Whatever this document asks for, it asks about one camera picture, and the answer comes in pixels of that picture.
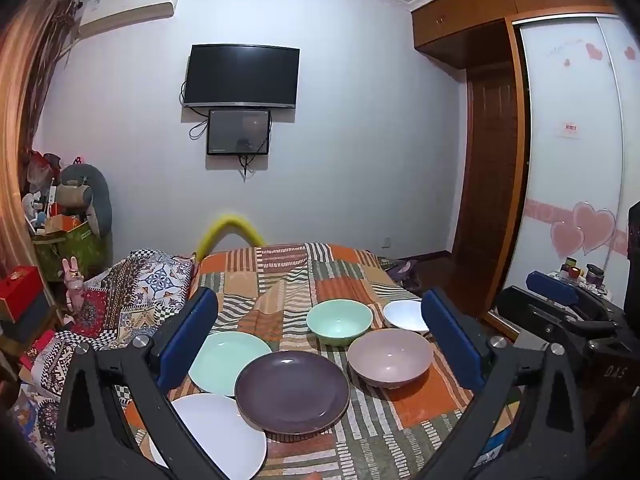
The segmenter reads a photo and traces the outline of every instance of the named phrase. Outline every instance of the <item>orange curtain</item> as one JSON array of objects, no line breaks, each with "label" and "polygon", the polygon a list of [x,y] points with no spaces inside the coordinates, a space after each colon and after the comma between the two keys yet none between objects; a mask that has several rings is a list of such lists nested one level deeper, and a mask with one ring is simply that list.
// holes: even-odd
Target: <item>orange curtain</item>
[{"label": "orange curtain", "polygon": [[19,152],[31,115],[32,71],[59,2],[28,0],[0,38],[0,278],[16,265],[38,265],[22,212]]}]

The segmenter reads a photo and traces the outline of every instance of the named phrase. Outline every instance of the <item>bed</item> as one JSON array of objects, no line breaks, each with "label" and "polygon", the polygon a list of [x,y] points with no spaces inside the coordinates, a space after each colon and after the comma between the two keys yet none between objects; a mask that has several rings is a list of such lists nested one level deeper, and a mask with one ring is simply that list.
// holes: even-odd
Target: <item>bed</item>
[{"label": "bed", "polygon": [[[81,321],[83,333],[56,334],[34,360],[39,391],[32,392],[31,403],[38,409],[42,405],[52,410],[79,341],[94,348],[125,346],[138,333],[153,333],[198,286],[209,287],[218,297],[220,313],[212,330],[254,334],[272,351],[317,352],[345,372],[351,400],[342,420],[311,438],[268,434],[267,460],[259,477],[407,477],[440,447],[472,398],[456,383],[432,340],[434,362],[423,377],[397,390],[380,390],[353,374],[344,349],[327,347],[309,332],[306,313],[320,301],[349,298],[367,304],[376,330],[384,327],[382,309],[389,301],[418,299],[396,285],[368,251],[318,243],[245,248],[207,256],[197,269],[191,258],[135,251],[90,284],[97,291],[94,297],[105,300],[104,307]],[[42,395],[44,390],[49,398]],[[198,392],[187,376],[168,398]],[[148,435],[127,389],[121,388],[118,395],[142,453],[150,458]],[[496,431],[510,423],[512,412],[513,406],[504,410]],[[53,442],[46,434],[32,440],[52,465]]]}]

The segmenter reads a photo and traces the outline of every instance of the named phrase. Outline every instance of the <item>metal bolt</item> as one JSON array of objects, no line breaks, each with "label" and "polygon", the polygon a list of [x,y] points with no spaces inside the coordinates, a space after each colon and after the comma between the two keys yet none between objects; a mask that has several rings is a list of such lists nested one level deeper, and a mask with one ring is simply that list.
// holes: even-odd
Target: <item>metal bolt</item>
[{"label": "metal bolt", "polygon": [[551,352],[556,355],[564,355],[564,346],[560,343],[551,343]]},{"label": "metal bolt", "polygon": [[146,334],[140,334],[133,338],[133,346],[136,348],[144,348],[149,344],[149,336]]},{"label": "metal bolt", "polygon": [[89,351],[89,343],[82,342],[76,345],[76,350],[75,350],[76,354],[83,355],[83,354],[86,354],[88,351]]},{"label": "metal bolt", "polygon": [[489,339],[489,343],[494,348],[504,348],[507,346],[507,340],[503,338],[501,335],[494,335],[491,339]]}]

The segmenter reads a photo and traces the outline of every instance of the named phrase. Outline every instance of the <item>blue gripper pad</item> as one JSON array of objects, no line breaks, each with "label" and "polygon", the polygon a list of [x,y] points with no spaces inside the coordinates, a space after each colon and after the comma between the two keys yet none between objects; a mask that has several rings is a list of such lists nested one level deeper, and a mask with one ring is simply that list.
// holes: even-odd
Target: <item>blue gripper pad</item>
[{"label": "blue gripper pad", "polygon": [[538,270],[534,270],[527,276],[527,288],[531,292],[564,306],[578,304],[578,294],[571,285],[547,276]]},{"label": "blue gripper pad", "polygon": [[164,393],[182,384],[218,317],[218,298],[210,288],[199,288],[187,303],[183,308],[191,307],[190,312],[159,356],[159,374],[156,382]]},{"label": "blue gripper pad", "polygon": [[[422,318],[436,339],[458,384],[477,393],[484,387],[481,355],[456,320],[462,317],[468,316],[460,314],[441,290],[432,288],[422,296]],[[470,324],[478,323],[475,319],[469,320]]]}]

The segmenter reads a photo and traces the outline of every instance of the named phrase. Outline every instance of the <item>dark purple plate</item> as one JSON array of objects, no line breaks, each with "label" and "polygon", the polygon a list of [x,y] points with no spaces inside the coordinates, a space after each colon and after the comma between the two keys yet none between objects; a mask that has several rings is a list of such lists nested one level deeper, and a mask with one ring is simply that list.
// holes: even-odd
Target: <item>dark purple plate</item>
[{"label": "dark purple plate", "polygon": [[349,383],[329,359],[295,350],[251,361],[236,381],[242,414],[271,433],[300,435],[324,430],[349,403]]}]

